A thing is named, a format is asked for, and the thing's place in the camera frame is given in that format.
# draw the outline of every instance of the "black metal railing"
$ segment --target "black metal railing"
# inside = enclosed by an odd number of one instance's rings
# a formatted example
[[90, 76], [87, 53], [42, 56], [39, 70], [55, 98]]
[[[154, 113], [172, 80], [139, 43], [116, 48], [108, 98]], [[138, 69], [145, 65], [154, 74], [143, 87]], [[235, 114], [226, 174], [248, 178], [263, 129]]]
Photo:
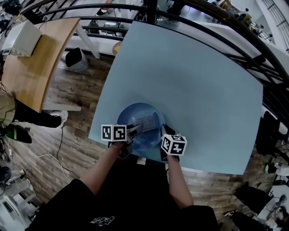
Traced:
[[272, 18], [274, 19], [276, 26], [278, 27], [284, 43], [286, 45], [286, 51], [289, 53], [289, 23], [275, 4], [273, 0], [263, 0]]
[[[66, 12], [75, 9], [85, 9], [85, 8], [111, 8], [111, 9], [129, 9], [136, 10], [147, 15], [146, 23], [155, 25], [156, 17], [166, 17], [170, 20], [176, 20], [178, 22], [187, 24], [196, 29], [199, 29], [214, 38], [220, 40], [227, 46], [233, 48], [237, 51], [240, 56], [228, 55], [224, 54], [228, 58], [234, 60], [243, 68], [247, 69], [251, 72], [251, 74], [260, 81], [260, 83], [264, 86], [264, 94], [263, 94], [263, 104], [270, 109], [279, 119], [282, 121], [287, 127], [289, 127], [289, 95], [287, 88], [289, 88], [289, 76], [285, 71], [284, 67], [281, 65], [279, 60], [275, 57], [272, 51], [264, 44], [258, 36], [252, 33], [249, 28], [238, 21], [234, 16], [230, 15], [228, 12], [222, 10], [218, 6], [215, 6], [205, 0], [177, 0], [176, 2], [188, 5], [193, 7], [199, 11], [206, 13], [207, 15], [215, 18], [221, 23], [229, 26], [234, 31], [239, 33], [242, 37], [244, 37], [249, 43], [251, 43], [260, 53], [261, 55], [255, 58], [250, 57], [245, 51], [239, 48], [236, 44], [232, 43], [228, 39], [222, 37], [218, 33], [183, 17], [167, 13], [165, 11], [157, 10], [157, 0], [149, 0], [147, 6], [135, 6], [135, 5], [123, 5], [123, 4], [86, 4], [86, 5], [72, 5], [68, 7], [60, 6], [57, 9], [52, 9], [53, 6], [49, 6], [46, 12], [39, 12], [39, 9], [43, 5], [54, 4], [55, 0], [41, 0], [36, 3], [31, 3], [27, 5], [20, 12], [24, 15], [28, 20], [32, 23], [42, 23], [46, 20], [56, 20], [55, 14], [58, 12], [62, 12], [60, 18], [65, 17]], [[80, 16], [73, 17], [80, 18], [81, 20], [104, 20], [104, 21], [115, 21], [115, 22], [123, 22], [123, 23], [132, 23], [136, 21], [136, 19], [130, 18], [117, 18], [117, 17], [103, 17], [103, 16]], [[110, 28], [110, 27], [100, 27], [100, 26], [83, 26], [84, 29], [87, 30], [104, 30], [111, 31], [114, 33], [121, 33], [125, 36], [127, 30], [122, 28]], [[88, 33], [90, 37], [101, 37], [107, 39], [114, 39], [118, 41], [122, 41], [122, 37], [118, 36], [109, 36], [102, 35], [97, 33]], [[264, 65], [265, 61], [269, 61], [273, 67]]]

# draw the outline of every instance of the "blue plate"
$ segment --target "blue plate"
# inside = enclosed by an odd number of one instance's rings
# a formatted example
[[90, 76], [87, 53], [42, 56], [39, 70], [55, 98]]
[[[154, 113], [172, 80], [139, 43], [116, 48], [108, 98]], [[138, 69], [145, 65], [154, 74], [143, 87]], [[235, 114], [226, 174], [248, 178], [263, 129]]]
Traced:
[[161, 125], [165, 124], [164, 117], [162, 113], [156, 109], [154, 106], [148, 103], [134, 103], [127, 106], [122, 110], [117, 119], [117, 124], [119, 125], [131, 125], [133, 124], [133, 117], [147, 116], [152, 113], [156, 113], [158, 120], [158, 128], [145, 132], [143, 134], [137, 135], [134, 138], [132, 144], [132, 149], [135, 151], [146, 151], [148, 149], [154, 148], [161, 141]]

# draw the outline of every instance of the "graphic print on shirt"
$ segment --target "graphic print on shirt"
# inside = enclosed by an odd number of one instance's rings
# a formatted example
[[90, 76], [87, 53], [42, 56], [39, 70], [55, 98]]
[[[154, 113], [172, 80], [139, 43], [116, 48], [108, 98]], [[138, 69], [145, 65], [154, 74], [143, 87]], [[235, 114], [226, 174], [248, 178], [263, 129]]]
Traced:
[[115, 217], [98, 217], [93, 219], [92, 224], [98, 224], [99, 227], [103, 226], [103, 225], [109, 225], [110, 222], [112, 222], [114, 220]]

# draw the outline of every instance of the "wooden desk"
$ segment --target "wooden desk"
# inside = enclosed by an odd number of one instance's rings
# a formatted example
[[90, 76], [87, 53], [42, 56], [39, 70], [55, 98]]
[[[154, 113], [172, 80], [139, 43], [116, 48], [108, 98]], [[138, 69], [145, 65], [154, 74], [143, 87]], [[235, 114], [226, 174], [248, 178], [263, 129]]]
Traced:
[[79, 18], [67, 18], [38, 24], [42, 31], [30, 57], [9, 55], [4, 64], [2, 83], [9, 92], [37, 112], [47, 110], [80, 111], [81, 107], [45, 102], [49, 82], [59, 59], [75, 31], [83, 41], [91, 41], [79, 26]]

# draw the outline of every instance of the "black shirt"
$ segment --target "black shirt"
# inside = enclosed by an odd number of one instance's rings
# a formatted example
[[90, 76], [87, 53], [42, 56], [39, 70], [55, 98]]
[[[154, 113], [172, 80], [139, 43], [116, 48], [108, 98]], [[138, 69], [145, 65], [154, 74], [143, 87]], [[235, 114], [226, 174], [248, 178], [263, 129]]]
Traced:
[[218, 231], [211, 207], [179, 209], [163, 168], [116, 163], [94, 196], [73, 180], [39, 212], [27, 231], [177, 228]]

